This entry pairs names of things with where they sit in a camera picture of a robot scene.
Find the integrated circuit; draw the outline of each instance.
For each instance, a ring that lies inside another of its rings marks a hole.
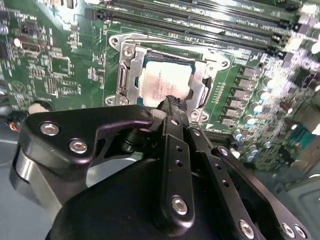
[[[249,95],[249,92],[240,88],[234,88],[232,89],[231,94],[237,99],[245,99]]]
[[[254,85],[254,81],[240,78],[237,80],[237,86],[244,89],[249,89],[252,85]]]
[[[252,68],[243,66],[240,71],[241,75],[245,78],[251,79],[255,76],[260,76],[262,73],[260,68]]]
[[[0,41],[0,59],[7,59],[9,57],[7,44],[3,41]]]
[[[60,75],[70,74],[70,61],[68,58],[51,58],[51,72]]]

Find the green circuit board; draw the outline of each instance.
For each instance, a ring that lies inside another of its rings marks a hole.
[[[303,5],[287,11],[276,1],[226,0],[230,11],[222,14],[220,1],[198,2],[0,1],[0,63],[12,108],[27,111],[35,101],[46,102],[55,111],[109,106],[107,100],[118,94],[120,53],[110,44],[115,35],[140,33],[208,47],[227,59],[229,66],[212,77],[210,94],[201,109],[207,117],[193,124],[216,133],[240,130],[241,160],[247,161],[245,153],[256,145],[260,151],[257,167],[274,168],[278,150],[290,134],[285,118],[293,117],[315,95],[314,89],[299,86],[295,79],[301,69],[315,72],[320,68],[313,47],[319,41],[319,5],[304,12]],[[92,16],[86,15],[87,9]],[[292,26],[302,15],[309,22],[303,24],[307,26],[304,30],[300,23],[301,31],[296,31]],[[204,60],[202,53],[193,50],[157,43],[140,46]],[[266,78],[273,79],[276,87],[266,87]],[[249,81],[249,86],[239,87],[240,80]],[[235,90],[245,91],[245,96],[235,97]],[[261,90],[269,94],[268,99],[259,97]],[[235,115],[226,115],[232,99],[241,106]],[[283,101],[293,108],[290,114],[279,108]],[[254,112],[252,103],[264,110]],[[255,124],[248,124],[247,116]],[[272,142],[271,148],[264,147],[267,142]]]

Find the mounting hole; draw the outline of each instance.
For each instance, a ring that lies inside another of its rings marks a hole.
[[[180,168],[184,166],[183,163],[181,161],[179,161],[179,160],[176,160],[175,164],[177,164],[177,166],[180,167]]]
[[[225,185],[227,188],[230,187],[230,184],[229,184],[226,180],[223,180],[222,183],[223,183],[223,185]]]
[[[174,125],[176,125],[176,126],[179,125],[179,122],[178,122],[177,120],[175,120],[175,119],[172,119],[171,122],[172,122]]]
[[[149,118],[150,117],[150,113],[148,113],[147,111],[141,111],[141,115],[146,117],[146,118]]]
[[[222,167],[221,167],[219,164],[216,164],[215,167],[216,167],[216,169],[218,169],[218,170],[222,170]]]
[[[119,44],[119,40],[114,37],[114,38],[111,39],[111,44],[112,44],[113,46],[117,46],[117,45]]]
[[[176,149],[179,153],[182,152],[182,149],[181,149],[181,147],[179,147],[179,146],[176,146],[175,149]]]

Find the black plastic part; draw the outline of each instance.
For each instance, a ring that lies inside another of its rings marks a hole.
[[[179,113],[163,120],[163,136],[160,150],[159,207],[155,209],[155,222],[170,236],[181,236],[195,221],[194,197],[191,179],[189,146],[183,140],[183,125]],[[178,214],[173,208],[173,198],[182,199],[187,212]]]
[[[193,141],[189,141],[192,142],[190,144],[192,158],[201,160],[202,169],[206,170],[204,174],[207,175],[215,192],[217,192],[217,198],[226,217],[226,225],[229,227],[229,238],[240,240],[246,238],[239,226],[239,221],[244,220],[252,227],[256,239],[264,240],[264,236],[251,221],[222,159],[211,154],[204,137],[197,136],[191,127],[187,129],[187,135],[188,138],[193,139]]]
[[[185,235],[172,238],[154,225],[160,164],[159,160],[140,160],[69,200],[57,215],[49,239],[222,240],[221,231],[228,231],[228,226],[216,193],[195,176],[193,226]]]
[[[59,133],[43,134],[40,126],[44,123],[57,125]],[[78,179],[96,157],[98,140],[112,138],[125,129],[148,128],[152,123],[151,113],[140,105],[35,113],[23,121],[19,142],[28,158],[63,178]],[[87,151],[71,151],[72,140],[86,143]]]
[[[222,149],[228,152],[228,156],[223,154]],[[291,229],[299,225],[304,228],[307,236],[310,236],[299,220],[248,169],[242,164],[235,164],[237,159],[228,149],[218,146],[212,150],[212,154],[224,160],[232,181],[239,186],[238,192],[242,201],[246,199],[252,205],[255,224],[259,226],[259,231],[266,239],[291,239],[284,233],[282,223],[286,223]],[[295,234],[295,239],[303,240],[304,238]]]

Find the capacitor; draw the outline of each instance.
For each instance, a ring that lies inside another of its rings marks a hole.
[[[282,108],[287,114],[290,114],[294,111],[293,108],[284,101],[280,102],[280,108]]]
[[[253,110],[254,114],[259,114],[263,110],[263,107],[258,102],[251,103],[250,108]]]
[[[272,147],[272,142],[271,141],[267,141],[264,143],[263,145],[266,149],[270,149]]]
[[[232,155],[236,158],[236,159],[238,159],[238,158],[240,158],[240,152],[238,152],[237,150],[235,150],[234,148],[230,148],[230,152],[232,153]]]
[[[270,93],[264,89],[260,89],[256,94],[263,101],[266,101],[270,98]]]
[[[266,85],[268,89],[274,89],[277,86],[277,81],[267,76],[263,79],[263,84]]]
[[[256,145],[252,145],[249,147],[249,151],[251,153],[251,155],[254,157],[259,153],[259,150],[257,149]]]
[[[8,35],[9,29],[6,25],[0,24],[0,35]]]
[[[243,135],[240,131],[240,129],[236,129],[234,132],[233,132],[233,136],[236,140],[241,140],[243,138]]]
[[[320,42],[316,42],[315,44],[312,45],[311,47],[311,53],[312,54],[317,54],[320,52]]]
[[[19,39],[19,38],[15,38],[15,39],[13,40],[13,44],[14,44],[16,47],[20,48],[20,47],[21,47],[21,41],[20,41],[20,39]]]
[[[249,126],[252,126],[256,123],[256,120],[252,115],[247,115],[243,119],[244,119],[244,122]]]
[[[245,157],[246,157],[246,161],[248,163],[251,163],[255,158],[254,156],[251,155],[251,152],[249,152],[249,151],[245,153]]]
[[[315,93],[320,90],[320,81],[313,80],[310,82],[309,88],[312,89]]]
[[[290,129],[290,130],[295,130],[298,127],[297,122],[292,120],[292,119],[290,119],[290,118],[288,118],[288,117],[286,117],[284,119],[284,122],[285,122],[287,128]]]

